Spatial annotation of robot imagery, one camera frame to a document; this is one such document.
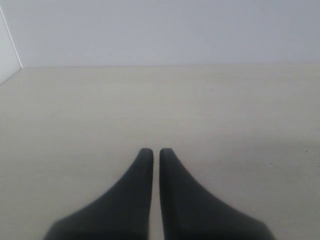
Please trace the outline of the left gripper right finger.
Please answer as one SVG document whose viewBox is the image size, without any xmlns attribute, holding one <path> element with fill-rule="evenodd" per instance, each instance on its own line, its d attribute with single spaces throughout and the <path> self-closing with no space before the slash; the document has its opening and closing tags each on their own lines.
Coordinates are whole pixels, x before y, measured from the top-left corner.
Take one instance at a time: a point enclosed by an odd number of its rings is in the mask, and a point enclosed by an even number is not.
<svg viewBox="0 0 320 240">
<path fill-rule="evenodd" d="M 159 152 L 159 194 L 166 240 L 271 240 L 261 221 L 224 203 L 186 170 L 171 148 Z"/>
</svg>

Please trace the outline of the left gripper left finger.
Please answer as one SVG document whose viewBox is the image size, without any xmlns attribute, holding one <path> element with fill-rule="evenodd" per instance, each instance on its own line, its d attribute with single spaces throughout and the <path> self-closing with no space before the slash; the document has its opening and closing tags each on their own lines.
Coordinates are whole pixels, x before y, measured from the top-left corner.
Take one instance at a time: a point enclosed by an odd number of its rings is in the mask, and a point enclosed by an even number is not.
<svg viewBox="0 0 320 240">
<path fill-rule="evenodd" d="M 153 187 L 153 151 L 139 150 L 106 193 L 55 222 L 46 240 L 147 240 Z"/>
</svg>

